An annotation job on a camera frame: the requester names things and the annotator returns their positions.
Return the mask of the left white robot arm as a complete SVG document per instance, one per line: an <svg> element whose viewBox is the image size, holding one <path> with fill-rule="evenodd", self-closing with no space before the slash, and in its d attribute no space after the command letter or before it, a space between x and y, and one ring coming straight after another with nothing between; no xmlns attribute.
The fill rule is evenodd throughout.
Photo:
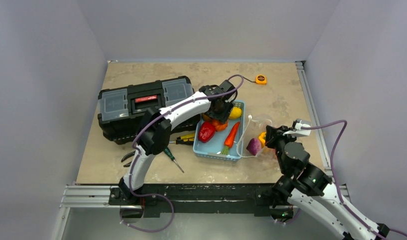
<svg viewBox="0 0 407 240"><path fill-rule="evenodd" d="M172 106L159 110L150 108L142 119L141 126L132 147L135 155L128 172L120 179L118 187L121 198L129 205L136 204L141 197L139 190L144 185L145 176L156 155L168 146L172 130L187 119L210 110L217 100L223 103L238 89L216 92L207 87Z"/></svg>

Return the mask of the light blue plastic basket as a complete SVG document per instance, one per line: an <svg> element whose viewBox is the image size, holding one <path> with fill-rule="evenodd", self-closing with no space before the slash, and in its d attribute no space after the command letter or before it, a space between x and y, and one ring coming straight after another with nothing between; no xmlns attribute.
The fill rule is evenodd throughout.
<svg viewBox="0 0 407 240"><path fill-rule="evenodd" d="M246 105L244 101L234 101L234 106L242 110L242 115L237 119L229 120L228 126L225 130L216 132L208 142L202 142L198 139L197 136L195 136L192 150L197 157L219 159L232 162L237 162L242 158L243 142L240 141L240 139L245 131L245 125L248 117L245 114ZM239 127L233 140L233 146L229 149L227 155L221 154L221 151L224 147L224 142L236 123L239 123Z"/></svg>

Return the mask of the small orange pumpkin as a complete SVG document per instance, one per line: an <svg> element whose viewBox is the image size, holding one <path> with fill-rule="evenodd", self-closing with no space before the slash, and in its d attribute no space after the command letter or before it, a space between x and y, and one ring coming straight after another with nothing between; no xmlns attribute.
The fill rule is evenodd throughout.
<svg viewBox="0 0 407 240"><path fill-rule="evenodd" d="M219 120L212 119L210 123L212 124L216 132L224 131L228 127L228 121L222 123Z"/></svg>

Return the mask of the yellow bell pepper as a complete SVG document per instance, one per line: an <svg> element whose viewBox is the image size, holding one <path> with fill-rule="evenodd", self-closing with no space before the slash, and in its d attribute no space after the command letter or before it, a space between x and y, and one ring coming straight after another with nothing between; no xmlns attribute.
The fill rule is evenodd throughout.
<svg viewBox="0 0 407 240"><path fill-rule="evenodd" d="M261 148L263 149L266 146L266 132L262 132L259 136L258 136L258 140L260 142Z"/></svg>

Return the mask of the purple onion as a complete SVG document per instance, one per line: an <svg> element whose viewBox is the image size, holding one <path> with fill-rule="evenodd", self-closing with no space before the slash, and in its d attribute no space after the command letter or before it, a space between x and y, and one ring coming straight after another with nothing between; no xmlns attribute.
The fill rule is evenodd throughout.
<svg viewBox="0 0 407 240"><path fill-rule="evenodd" d="M258 138L252 138L247 146L246 150L251 154L253 157L257 157L262 151L262 144Z"/></svg>

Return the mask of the clear zip top bag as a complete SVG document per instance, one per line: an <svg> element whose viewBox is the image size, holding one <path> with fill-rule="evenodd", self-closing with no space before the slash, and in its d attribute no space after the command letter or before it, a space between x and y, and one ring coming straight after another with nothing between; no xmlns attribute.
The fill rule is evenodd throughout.
<svg viewBox="0 0 407 240"><path fill-rule="evenodd" d="M251 156L251 154L246 150L246 147L249 141L252 138L258 138L258 136L262 132L266 132L266 126L275 127L276 124L273 118L267 114L260 114L260 115L251 115L249 114L245 118L245 127L241 137L239 138L238 145L236 150L238 155L243 159L248 158L256 158L256 159L274 159L276 160L277 157L275 156L275 151L271 148L264 147L258 156Z"/></svg>

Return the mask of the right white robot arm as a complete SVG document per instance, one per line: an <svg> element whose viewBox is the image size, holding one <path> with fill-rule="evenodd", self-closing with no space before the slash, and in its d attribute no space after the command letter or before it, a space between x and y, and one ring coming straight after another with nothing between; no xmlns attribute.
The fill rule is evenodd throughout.
<svg viewBox="0 0 407 240"><path fill-rule="evenodd" d="M311 215L340 240L384 240L390 228L368 219L341 193L323 170L310 163L310 154L297 142L307 125L266 126L265 146L273 149L281 177L269 196L273 207L291 204Z"/></svg>

